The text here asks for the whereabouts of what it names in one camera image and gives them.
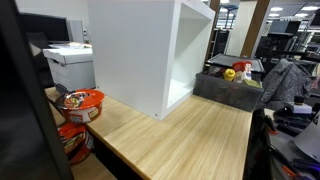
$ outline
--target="red lid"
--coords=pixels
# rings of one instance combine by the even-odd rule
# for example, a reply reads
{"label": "red lid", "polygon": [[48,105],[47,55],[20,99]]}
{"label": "red lid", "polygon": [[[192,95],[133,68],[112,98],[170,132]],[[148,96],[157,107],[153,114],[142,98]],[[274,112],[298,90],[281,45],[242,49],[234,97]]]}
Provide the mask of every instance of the red lid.
{"label": "red lid", "polygon": [[233,63],[232,66],[235,66],[238,64],[251,64],[252,65],[252,63],[250,61],[243,60],[243,61],[237,61],[237,62]]}
{"label": "red lid", "polygon": [[104,94],[98,90],[79,89],[60,96],[56,104],[61,109],[86,109],[100,104],[103,98]]}

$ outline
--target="monitor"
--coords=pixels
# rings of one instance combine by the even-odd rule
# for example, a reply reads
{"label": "monitor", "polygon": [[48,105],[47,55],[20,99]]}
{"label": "monitor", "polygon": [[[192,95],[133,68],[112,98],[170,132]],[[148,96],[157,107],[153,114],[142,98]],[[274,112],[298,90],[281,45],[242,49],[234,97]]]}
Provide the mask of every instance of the monitor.
{"label": "monitor", "polygon": [[43,32],[49,41],[70,40],[66,18],[29,13],[20,13],[20,17],[27,33]]}
{"label": "monitor", "polygon": [[315,11],[314,18],[310,24],[311,26],[320,26],[320,9]]}

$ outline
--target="orange container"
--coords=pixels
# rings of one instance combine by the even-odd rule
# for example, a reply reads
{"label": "orange container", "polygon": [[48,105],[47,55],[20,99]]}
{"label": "orange container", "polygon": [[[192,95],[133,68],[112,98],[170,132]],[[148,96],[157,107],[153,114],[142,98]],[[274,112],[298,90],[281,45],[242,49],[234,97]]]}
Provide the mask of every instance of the orange container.
{"label": "orange container", "polygon": [[58,128],[58,132],[71,165],[80,163],[90,155],[93,138],[84,125],[69,122]]}
{"label": "orange container", "polygon": [[102,109],[104,94],[93,89],[79,89],[56,100],[66,120],[74,123],[88,123],[95,120]]}
{"label": "orange container", "polygon": [[251,73],[251,66],[252,66],[252,63],[250,61],[238,61],[232,64],[232,69],[235,72],[242,71],[242,72]]}

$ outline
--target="wooden desk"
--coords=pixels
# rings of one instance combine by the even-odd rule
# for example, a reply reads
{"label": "wooden desk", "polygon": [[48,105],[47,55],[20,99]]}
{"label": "wooden desk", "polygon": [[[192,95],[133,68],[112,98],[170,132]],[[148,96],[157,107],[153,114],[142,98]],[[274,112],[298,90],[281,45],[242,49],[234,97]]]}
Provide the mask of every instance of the wooden desk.
{"label": "wooden desk", "polygon": [[145,179],[242,179],[251,116],[191,96],[160,122],[105,97],[87,127]]}
{"label": "wooden desk", "polygon": [[[47,89],[47,96],[55,100],[60,94],[54,89]],[[57,125],[64,123],[64,118],[50,104],[53,117]],[[92,154],[79,164],[71,166],[72,174],[75,180],[116,180],[112,173]]]}

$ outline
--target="white shelf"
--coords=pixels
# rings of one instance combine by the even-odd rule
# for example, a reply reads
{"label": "white shelf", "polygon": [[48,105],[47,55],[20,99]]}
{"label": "white shelf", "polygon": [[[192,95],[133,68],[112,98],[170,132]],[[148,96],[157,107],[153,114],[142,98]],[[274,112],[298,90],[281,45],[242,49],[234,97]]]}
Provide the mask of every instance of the white shelf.
{"label": "white shelf", "polygon": [[187,83],[171,79],[170,89],[169,89],[169,98],[167,107],[174,105],[184,96],[190,94],[193,90],[193,86],[190,86]]}
{"label": "white shelf", "polygon": [[214,11],[200,0],[88,1],[96,85],[162,120],[192,94]]}

